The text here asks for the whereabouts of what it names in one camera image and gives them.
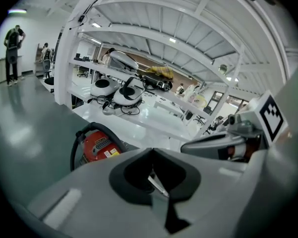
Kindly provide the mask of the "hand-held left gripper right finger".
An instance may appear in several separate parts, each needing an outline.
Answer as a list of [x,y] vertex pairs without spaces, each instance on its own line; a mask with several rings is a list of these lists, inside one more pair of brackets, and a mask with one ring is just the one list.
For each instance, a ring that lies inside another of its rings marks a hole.
[[248,164],[152,150],[152,169],[164,192],[152,197],[152,236],[186,230],[209,213],[239,182]]

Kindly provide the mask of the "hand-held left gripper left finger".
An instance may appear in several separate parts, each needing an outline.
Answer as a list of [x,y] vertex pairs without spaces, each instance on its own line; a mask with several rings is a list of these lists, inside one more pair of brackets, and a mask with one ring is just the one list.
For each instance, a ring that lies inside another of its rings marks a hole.
[[131,204],[110,186],[112,169],[138,157],[140,150],[85,164],[38,194],[29,211],[71,238],[166,238],[150,206]]

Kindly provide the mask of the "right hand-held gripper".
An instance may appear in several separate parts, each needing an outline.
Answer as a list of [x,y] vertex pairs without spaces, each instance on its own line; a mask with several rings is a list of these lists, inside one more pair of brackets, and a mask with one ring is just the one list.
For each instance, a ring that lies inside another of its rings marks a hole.
[[227,132],[217,132],[183,144],[181,153],[218,160],[248,162],[258,150],[268,149],[287,122],[268,90],[230,115]]

